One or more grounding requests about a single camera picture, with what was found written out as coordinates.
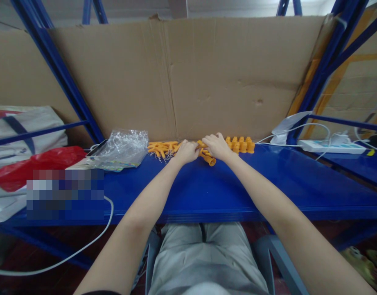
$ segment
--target forearm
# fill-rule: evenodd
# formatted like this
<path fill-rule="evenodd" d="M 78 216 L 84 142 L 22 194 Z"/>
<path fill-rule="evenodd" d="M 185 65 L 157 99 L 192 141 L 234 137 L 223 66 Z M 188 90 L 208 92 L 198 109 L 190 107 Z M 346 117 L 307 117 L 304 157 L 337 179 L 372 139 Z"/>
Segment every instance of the forearm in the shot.
<path fill-rule="evenodd" d="M 299 208 L 237 154 L 226 164 L 271 224 L 310 294 L 375 294 Z"/>
<path fill-rule="evenodd" d="M 93 290 L 129 294 L 150 231 L 160 217 L 182 164 L 174 159 L 130 206 L 74 295 Z"/>
<path fill-rule="evenodd" d="M 150 233 L 164 209 L 169 191 L 182 164 L 172 158 L 156 177 L 143 189 L 130 206 L 124 218 L 135 227 L 147 229 Z"/>

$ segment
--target hand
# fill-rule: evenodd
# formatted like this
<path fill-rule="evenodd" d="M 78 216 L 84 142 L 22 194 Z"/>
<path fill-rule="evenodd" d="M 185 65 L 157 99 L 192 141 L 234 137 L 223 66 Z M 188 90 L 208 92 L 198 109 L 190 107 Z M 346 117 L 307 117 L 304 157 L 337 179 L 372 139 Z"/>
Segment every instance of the hand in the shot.
<path fill-rule="evenodd" d="M 219 132 L 216 135 L 211 134 L 202 138 L 202 142 L 208 146 L 207 150 L 217 159 L 224 161 L 233 155 L 233 152 L 225 142 L 224 137 Z"/>
<path fill-rule="evenodd" d="M 183 140 L 173 159 L 175 159 L 176 162 L 179 162 L 182 166 L 194 161 L 198 158 L 200 152 L 200 150 L 196 150 L 197 146 L 198 143 L 196 142 L 188 142 L 187 139 Z"/>

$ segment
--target white power strip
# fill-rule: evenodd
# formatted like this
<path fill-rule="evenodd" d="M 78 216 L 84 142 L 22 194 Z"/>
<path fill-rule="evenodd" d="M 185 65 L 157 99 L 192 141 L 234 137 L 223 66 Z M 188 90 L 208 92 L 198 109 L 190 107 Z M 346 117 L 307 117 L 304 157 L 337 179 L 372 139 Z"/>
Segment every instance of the white power strip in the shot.
<path fill-rule="evenodd" d="M 323 144 L 323 141 L 299 140 L 298 145 L 306 152 L 316 153 L 339 153 L 339 154 L 363 154 L 365 147 L 355 143 L 342 143 L 339 145 Z"/>

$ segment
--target person's left hand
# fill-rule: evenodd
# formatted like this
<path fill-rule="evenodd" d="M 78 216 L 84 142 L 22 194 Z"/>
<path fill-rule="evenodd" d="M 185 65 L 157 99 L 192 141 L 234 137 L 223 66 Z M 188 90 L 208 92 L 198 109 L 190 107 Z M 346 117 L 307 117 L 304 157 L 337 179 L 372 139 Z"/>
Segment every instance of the person's left hand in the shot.
<path fill-rule="evenodd" d="M 198 147 L 197 142 L 188 142 L 187 139 L 183 140 L 181 143 L 179 150 L 177 151 L 175 157 L 175 162 L 179 162 L 181 165 L 185 165 L 194 161 L 199 156 L 200 150 L 196 148 Z"/>

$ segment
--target clear plastic bag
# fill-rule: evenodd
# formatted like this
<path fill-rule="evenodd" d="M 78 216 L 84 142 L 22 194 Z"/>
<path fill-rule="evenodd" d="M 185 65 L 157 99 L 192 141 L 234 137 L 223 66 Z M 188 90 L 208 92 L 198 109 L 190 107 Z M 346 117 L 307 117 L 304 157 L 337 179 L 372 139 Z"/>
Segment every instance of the clear plastic bag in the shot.
<path fill-rule="evenodd" d="M 114 129 L 105 146 L 90 158 L 92 168 L 120 172 L 138 167 L 147 154 L 147 131 Z"/>

